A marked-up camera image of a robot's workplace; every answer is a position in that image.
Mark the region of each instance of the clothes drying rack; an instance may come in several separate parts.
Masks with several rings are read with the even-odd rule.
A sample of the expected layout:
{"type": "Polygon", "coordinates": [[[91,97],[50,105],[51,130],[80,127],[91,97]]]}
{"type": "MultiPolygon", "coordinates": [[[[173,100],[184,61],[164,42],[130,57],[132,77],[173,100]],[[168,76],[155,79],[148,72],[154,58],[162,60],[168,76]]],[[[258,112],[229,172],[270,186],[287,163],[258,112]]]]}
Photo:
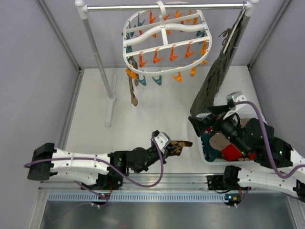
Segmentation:
{"type": "MultiPolygon", "coordinates": [[[[164,5],[166,10],[236,10],[236,9],[246,9],[243,27],[244,32],[248,21],[254,11],[255,5],[259,2],[259,0],[250,0],[244,3],[227,3],[227,4],[166,4],[164,5]]],[[[89,12],[100,12],[100,11],[132,11],[132,10],[158,10],[160,9],[159,5],[121,5],[121,6],[88,6],[85,5],[83,0],[76,0],[75,6],[78,8],[79,15],[83,21],[85,26],[91,48],[100,70],[100,74],[107,92],[107,112],[106,112],[106,120],[105,125],[111,126],[112,123],[112,113],[113,113],[113,105],[116,102],[115,96],[115,87],[117,76],[113,75],[111,79],[111,84],[109,84],[99,51],[97,49],[94,36],[91,30],[91,26],[88,20],[89,12]]]]}

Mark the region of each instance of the hanging garment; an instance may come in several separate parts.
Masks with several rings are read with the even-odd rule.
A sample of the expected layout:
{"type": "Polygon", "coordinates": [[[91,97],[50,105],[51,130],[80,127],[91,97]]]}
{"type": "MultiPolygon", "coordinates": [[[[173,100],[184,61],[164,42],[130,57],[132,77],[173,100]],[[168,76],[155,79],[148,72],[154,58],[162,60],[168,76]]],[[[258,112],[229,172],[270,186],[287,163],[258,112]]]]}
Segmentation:
{"type": "MultiPolygon", "coordinates": [[[[138,64],[134,60],[133,57],[129,57],[128,58],[128,63],[131,64],[135,69],[138,69],[138,64]]],[[[127,75],[127,77],[128,77],[128,82],[129,82],[129,90],[130,90],[130,96],[131,96],[131,103],[132,103],[132,105],[137,106],[138,105],[138,99],[137,99],[137,97],[135,97],[135,95],[133,93],[134,92],[133,83],[132,83],[133,79],[129,75],[127,75]]],[[[134,80],[134,85],[138,86],[139,82],[137,80],[134,80]]]]}
{"type": "Polygon", "coordinates": [[[225,40],[223,41],[223,48],[219,57],[212,64],[210,71],[192,104],[190,113],[193,117],[196,117],[198,114],[208,112],[207,107],[213,106],[214,104],[214,98],[218,93],[221,84],[223,83],[226,72],[229,69],[231,60],[242,36],[243,28],[246,26],[249,20],[249,17],[246,17],[244,12],[245,9],[242,9],[232,29],[227,29],[221,34],[226,36],[225,40]]]}

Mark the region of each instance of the metal floor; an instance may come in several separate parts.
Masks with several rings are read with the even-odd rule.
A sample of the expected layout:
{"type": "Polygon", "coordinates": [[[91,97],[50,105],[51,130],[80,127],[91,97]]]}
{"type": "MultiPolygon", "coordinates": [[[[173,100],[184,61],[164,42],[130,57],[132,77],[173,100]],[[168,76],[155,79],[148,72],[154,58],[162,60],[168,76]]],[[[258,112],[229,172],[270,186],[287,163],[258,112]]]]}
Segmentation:
{"type": "Polygon", "coordinates": [[[204,203],[110,203],[98,209],[79,202],[48,202],[41,229],[293,229],[287,198],[250,194],[238,208],[204,203]]]}

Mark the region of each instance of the white basket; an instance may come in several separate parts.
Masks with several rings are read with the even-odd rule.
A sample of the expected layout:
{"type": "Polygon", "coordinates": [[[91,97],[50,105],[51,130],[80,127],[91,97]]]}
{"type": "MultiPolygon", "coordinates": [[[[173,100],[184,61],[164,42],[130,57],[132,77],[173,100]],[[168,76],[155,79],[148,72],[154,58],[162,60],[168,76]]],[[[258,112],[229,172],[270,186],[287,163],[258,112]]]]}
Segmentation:
{"type": "MultiPolygon", "coordinates": [[[[207,117],[210,113],[202,113],[202,114],[198,114],[196,117],[197,118],[204,118],[207,117]]],[[[242,118],[257,118],[256,113],[255,112],[251,112],[251,111],[238,111],[237,114],[239,115],[239,117],[242,118]]],[[[263,121],[265,123],[266,120],[264,118],[264,116],[261,114],[263,121]]],[[[198,148],[199,148],[199,153],[200,153],[200,157],[201,160],[203,161],[203,163],[205,163],[206,165],[212,165],[212,166],[237,166],[237,165],[253,165],[256,164],[254,161],[226,161],[224,159],[219,159],[216,158],[213,162],[209,162],[205,159],[205,155],[203,153],[203,144],[201,141],[201,137],[197,138],[197,143],[198,143],[198,148]]]]}

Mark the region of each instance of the dark green cloth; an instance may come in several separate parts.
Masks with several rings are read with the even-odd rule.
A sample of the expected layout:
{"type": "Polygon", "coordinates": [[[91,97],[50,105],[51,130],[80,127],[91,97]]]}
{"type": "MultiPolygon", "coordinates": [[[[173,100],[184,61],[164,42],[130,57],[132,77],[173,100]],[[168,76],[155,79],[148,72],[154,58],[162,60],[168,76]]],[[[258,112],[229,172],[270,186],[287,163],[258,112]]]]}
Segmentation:
{"type": "Polygon", "coordinates": [[[193,117],[196,117],[198,114],[201,113],[207,113],[208,107],[213,106],[214,104],[214,98],[216,94],[218,93],[220,86],[222,85],[224,81],[224,77],[226,75],[226,71],[229,68],[231,58],[234,54],[234,49],[238,43],[238,40],[240,39],[241,33],[242,33],[242,27],[243,27],[243,19],[245,15],[243,15],[242,19],[239,21],[239,24],[231,38],[231,41],[228,45],[228,48],[225,53],[222,53],[224,50],[224,47],[226,45],[226,40],[230,37],[231,29],[226,30],[226,39],[224,40],[223,48],[221,50],[221,53],[219,57],[216,59],[216,61],[212,64],[210,71],[208,75],[206,76],[206,79],[198,92],[192,107],[190,109],[190,113],[193,117]]]}

